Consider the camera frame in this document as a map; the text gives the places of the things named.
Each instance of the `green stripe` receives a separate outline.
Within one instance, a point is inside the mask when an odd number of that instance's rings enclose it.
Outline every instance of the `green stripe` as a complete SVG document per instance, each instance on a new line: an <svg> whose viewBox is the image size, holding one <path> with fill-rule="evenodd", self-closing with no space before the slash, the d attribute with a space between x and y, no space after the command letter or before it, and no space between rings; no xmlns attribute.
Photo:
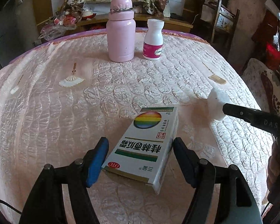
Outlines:
<svg viewBox="0 0 280 224"><path fill-rule="evenodd" d="M144 139L138 139L138 138L132 138L132 137L125 137L125 139L132 139L132 140L139 140L139 141L152 141L152 142L161 142L161 143L163 143L163 141L144 140Z"/></svg>
<svg viewBox="0 0 280 224"><path fill-rule="evenodd" d="M156 111L156 112L172 112L174 107L155 107L155 108L142 108L140 112Z"/></svg>
<svg viewBox="0 0 280 224"><path fill-rule="evenodd" d="M132 157L132 158L137 158L137 159L142 159L142 160L146 160L146 161L157 161L157 159L158 159L157 156L136 153L136 152L129 152L129 151L121 150L121 149L117 149L115 151L115 154Z"/></svg>

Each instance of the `rainbow logo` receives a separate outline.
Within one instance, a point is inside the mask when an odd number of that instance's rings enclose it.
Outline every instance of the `rainbow logo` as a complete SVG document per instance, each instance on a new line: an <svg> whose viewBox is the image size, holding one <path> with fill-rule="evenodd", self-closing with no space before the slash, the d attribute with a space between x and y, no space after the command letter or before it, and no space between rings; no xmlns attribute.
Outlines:
<svg viewBox="0 0 280 224"><path fill-rule="evenodd" d="M148 129L156 126L161 121L161 114L158 112L145 112L134 119L134 126L139 129Z"/></svg>

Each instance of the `wooden chair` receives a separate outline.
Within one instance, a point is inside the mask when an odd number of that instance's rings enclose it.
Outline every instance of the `wooden chair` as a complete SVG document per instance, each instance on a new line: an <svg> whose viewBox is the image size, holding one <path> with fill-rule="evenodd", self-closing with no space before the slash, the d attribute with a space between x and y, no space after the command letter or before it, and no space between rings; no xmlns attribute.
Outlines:
<svg viewBox="0 0 280 224"><path fill-rule="evenodd" d="M215 8L216 10L216 14L214 16L213 19L213 23L212 23L212 30L211 30L211 35L210 35L210 39L208 40L208 42L225 58L227 59L229 51L230 51L230 47L231 47L231 43L232 43L232 39L234 37L234 32L235 29L237 28L237 22L239 20L239 9L237 10L237 14L231 19L230 16L227 15L226 12L222 12L221 11L221 6L222 6L222 0L218 1L218 4L216 7L211 6L209 4L206 4L207 6L210 6L212 8ZM217 22L219 19L220 14L226 18L228 18L229 20L231 20L233 22L232 28L230 30L230 32L227 32L225 30L223 30L221 27L217 26ZM214 38L215 38L215 34L221 34L222 36L225 37L225 41L223 42L223 44L219 44L219 43L214 43Z"/></svg>

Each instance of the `red cloth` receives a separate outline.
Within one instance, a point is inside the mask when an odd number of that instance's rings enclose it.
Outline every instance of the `red cloth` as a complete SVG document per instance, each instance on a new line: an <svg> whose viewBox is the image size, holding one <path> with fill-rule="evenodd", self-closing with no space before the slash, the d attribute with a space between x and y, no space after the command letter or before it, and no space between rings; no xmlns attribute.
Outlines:
<svg viewBox="0 0 280 224"><path fill-rule="evenodd" d="M280 66L280 52L267 42L265 65L271 70L278 70Z"/></svg>

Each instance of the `mattress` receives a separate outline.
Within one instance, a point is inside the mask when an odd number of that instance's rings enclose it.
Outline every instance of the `mattress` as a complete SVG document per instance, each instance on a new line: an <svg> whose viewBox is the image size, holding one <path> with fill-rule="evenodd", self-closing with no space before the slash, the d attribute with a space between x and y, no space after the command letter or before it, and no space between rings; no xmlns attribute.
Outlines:
<svg viewBox="0 0 280 224"><path fill-rule="evenodd" d="M236 164L261 208L271 135L234 117L209 119L207 112L213 87L222 88L234 104L259 109L245 83L198 37L164 31L161 58L149 61L142 57L144 36L145 30L138 30L135 57L125 63L109 61L106 31L99 30L39 46L0 70L0 199L22 210L46 163L69 165L102 136L112 149L142 107L174 105L179 110L177 136L214 165ZM60 86L75 62L76 76L85 80ZM213 74L226 84L212 81ZM208 223L214 220L219 188ZM106 172L88 193L101 223L181 223L194 189L171 154L159 195ZM66 185L63 194L68 222L75 223ZM18 222L19 214L0 208Z"/></svg>

